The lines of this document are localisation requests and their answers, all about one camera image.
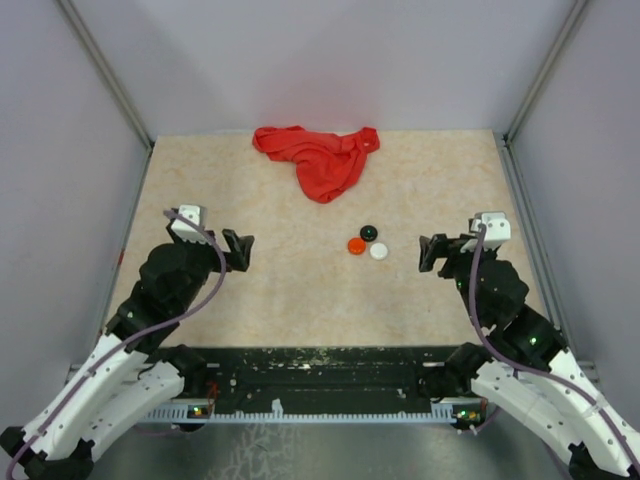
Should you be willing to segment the black earbud charging case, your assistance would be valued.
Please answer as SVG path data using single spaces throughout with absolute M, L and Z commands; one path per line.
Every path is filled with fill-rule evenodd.
M 364 242 L 373 242 L 378 238 L 378 229 L 373 225 L 364 225 L 359 231 L 360 238 Z

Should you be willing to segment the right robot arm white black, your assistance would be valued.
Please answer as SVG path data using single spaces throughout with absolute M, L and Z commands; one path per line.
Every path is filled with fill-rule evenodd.
M 479 344 L 426 377 L 432 399 L 483 397 L 534 433 L 574 479 L 636 479 L 639 433 L 587 377 L 562 332 L 526 303 L 528 285 L 485 234 L 419 240 L 418 268 L 454 282 Z

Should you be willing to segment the white earbud charging case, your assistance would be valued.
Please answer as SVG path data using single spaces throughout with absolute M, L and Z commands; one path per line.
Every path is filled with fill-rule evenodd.
M 369 254 L 374 260 L 382 261 L 388 257 L 389 248 L 382 242 L 376 242 L 370 246 Z

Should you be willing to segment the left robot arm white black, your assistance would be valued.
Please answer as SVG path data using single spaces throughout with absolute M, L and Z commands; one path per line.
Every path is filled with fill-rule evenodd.
M 205 361 L 185 345 L 144 366 L 179 324 L 204 307 L 195 299 L 211 274 L 249 268 L 254 237 L 226 229 L 229 249 L 201 228 L 173 221 L 170 242 L 150 251 L 130 296 L 118 307 L 88 358 L 55 399 L 24 426 L 6 428 L 6 478 L 86 479 L 94 465 L 146 414 L 182 393 L 201 394 Z M 188 236 L 194 232 L 197 240 Z

